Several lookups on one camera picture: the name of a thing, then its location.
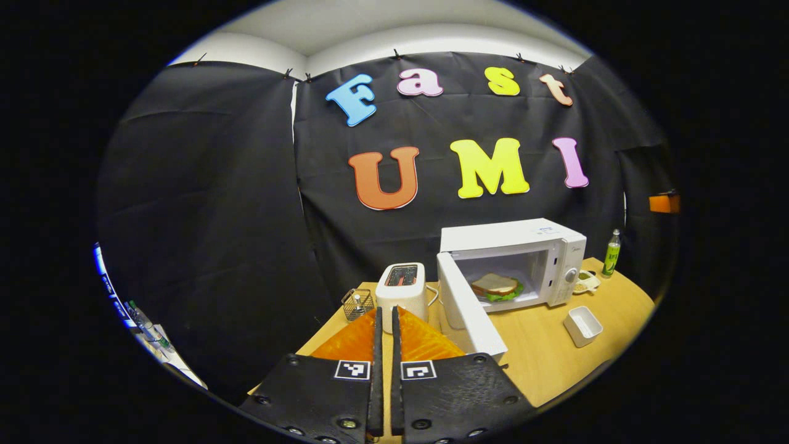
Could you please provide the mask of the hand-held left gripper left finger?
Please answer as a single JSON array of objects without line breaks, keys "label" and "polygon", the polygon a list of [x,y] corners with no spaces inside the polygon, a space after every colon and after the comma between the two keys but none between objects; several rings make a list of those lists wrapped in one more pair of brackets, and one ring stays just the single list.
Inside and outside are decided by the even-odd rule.
[{"label": "hand-held left gripper left finger", "polygon": [[282,357],[240,405],[265,426],[307,444],[367,444],[384,431],[382,309],[363,317],[369,359]]}]

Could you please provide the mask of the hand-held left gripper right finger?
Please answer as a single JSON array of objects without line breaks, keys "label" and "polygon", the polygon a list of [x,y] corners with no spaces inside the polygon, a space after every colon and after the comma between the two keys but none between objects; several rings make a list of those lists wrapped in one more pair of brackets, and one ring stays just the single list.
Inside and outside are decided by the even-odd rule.
[{"label": "hand-held left gripper right finger", "polygon": [[490,354],[404,360],[407,313],[392,310],[391,433],[403,444],[481,444],[535,417]]}]

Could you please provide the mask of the bread and lettuce sandwich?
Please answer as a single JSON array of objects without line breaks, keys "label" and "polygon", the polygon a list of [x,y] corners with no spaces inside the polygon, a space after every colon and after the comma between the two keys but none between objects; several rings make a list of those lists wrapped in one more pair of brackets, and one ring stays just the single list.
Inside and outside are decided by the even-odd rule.
[{"label": "bread and lettuce sandwich", "polygon": [[523,284],[510,276],[488,273],[471,282],[475,295],[490,303],[513,300],[523,292]]}]

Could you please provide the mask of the white microwave oven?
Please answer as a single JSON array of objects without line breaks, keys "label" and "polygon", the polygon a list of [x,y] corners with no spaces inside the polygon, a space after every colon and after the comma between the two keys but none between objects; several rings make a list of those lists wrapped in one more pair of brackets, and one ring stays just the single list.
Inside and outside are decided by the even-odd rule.
[{"label": "white microwave oven", "polygon": [[[443,228],[436,256],[443,334],[465,354],[484,352],[501,360],[508,348],[490,315],[568,303],[586,242],[583,233],[544,218]],[[521,295],[482,300],[470,284],[488,273],[520,281]]]}]

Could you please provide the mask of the green drink bottle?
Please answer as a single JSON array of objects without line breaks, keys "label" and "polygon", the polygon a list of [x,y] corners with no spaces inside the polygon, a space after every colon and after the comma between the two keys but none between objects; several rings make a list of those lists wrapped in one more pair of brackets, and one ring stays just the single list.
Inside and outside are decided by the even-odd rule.
[{"label": "green drink bottle", "polygon": [[621,231],[619,229],[614,229],[611,239],[608,240],[608,247],[604,255],[603,268],[601,269],[603,278],[611,278],[613,276],[615,267],[619,261],[621,247]]}]

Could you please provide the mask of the white toaster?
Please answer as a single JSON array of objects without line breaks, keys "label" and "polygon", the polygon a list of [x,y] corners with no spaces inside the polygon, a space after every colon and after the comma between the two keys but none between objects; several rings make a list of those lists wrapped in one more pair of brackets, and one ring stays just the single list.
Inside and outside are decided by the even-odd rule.
[{"label": "white toaster", "polygon": [[375,289],[375,299],[383,311],[383,332],[392,333],[392,310],[396,306],[428,321],[425,284],[426,273],[422,263],[397,263],[386,267]]}]

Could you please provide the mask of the white divided grain plate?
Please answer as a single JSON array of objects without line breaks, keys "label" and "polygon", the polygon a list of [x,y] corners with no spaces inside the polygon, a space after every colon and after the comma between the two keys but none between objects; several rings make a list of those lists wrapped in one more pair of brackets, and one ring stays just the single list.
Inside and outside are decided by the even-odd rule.
[{"label": "white divided grain plate", "polygon": [[578,273],[578,280],[574,285],[573,294],[579,295],[585,292],[594,293],[600,285],[601,280],[595,275],[594,271],[582,269]]}]

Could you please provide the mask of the small white rectangular dish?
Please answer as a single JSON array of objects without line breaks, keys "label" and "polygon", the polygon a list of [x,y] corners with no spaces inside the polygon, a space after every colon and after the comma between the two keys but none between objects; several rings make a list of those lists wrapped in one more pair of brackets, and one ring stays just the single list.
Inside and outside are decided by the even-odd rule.
[{"label": "small white rectangular dish", "polygon": [[604,328],[592,314],[588,306],[578,306],[569,310],[563,325],[576,348],[583,348],[594,342]]}]

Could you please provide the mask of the white side desk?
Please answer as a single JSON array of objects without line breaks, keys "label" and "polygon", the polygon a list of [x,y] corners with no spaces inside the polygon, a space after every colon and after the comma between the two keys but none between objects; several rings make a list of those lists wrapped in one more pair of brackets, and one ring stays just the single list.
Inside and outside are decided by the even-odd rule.
[{"label": "white side desk", "polygon": [[154,345],[152,341],[147,340],[145,334],[139,328],[132,328],[130,329],[130,333],[133,337],[144,347],[153,357],[155,357],[158,362],[163,364],[169,364],[170,366],[174,366],[175,369],[183,374],[183,376],[188,377],[192,382],[201,386],[203,389],[208,390],[208,386],[206,383],[198,377],[198,375],[186,365],[186,362],[181,359],[180,354],[175,352],[163,351],[163,349],[158,348]]}]

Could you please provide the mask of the clear plastic bottle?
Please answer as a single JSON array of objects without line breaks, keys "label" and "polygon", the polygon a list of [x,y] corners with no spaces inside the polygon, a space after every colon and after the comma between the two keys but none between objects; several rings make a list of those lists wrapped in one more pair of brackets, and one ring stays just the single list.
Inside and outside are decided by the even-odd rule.
[{"label": "clear plastic bottle", "polygon": [[140,308],[136,306],[134,301],[127,302],[126,307],[129,309],[131,318],[142,331],[142,334],[148,343],[157,349],[167,352],[172,352],[174,350],[170,341],[167,340],[163,334],[161,334],[161,332],[154,326],[153,322],[142,312]]}]

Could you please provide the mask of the lit display screen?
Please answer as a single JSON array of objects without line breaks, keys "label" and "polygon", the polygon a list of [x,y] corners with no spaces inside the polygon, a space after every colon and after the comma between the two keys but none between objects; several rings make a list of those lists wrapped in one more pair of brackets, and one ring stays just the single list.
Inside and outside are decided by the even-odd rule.
[{"label": "lit display screen", "polygon": [[99,278],[101,278],[107,297],[109,298],[113,308],[116,310],[118,317],[127,328],[136,328],[135,320],[131,318],[129,312],[127,312],[126,306],[124,306],[121,298],[119,298],[115,292],[115,286],[113,286],[111,278],[107,272],[106,264],[102,258],[102,249],[98,242],[93,245],[93,255],[95,257],[95,265]]}]

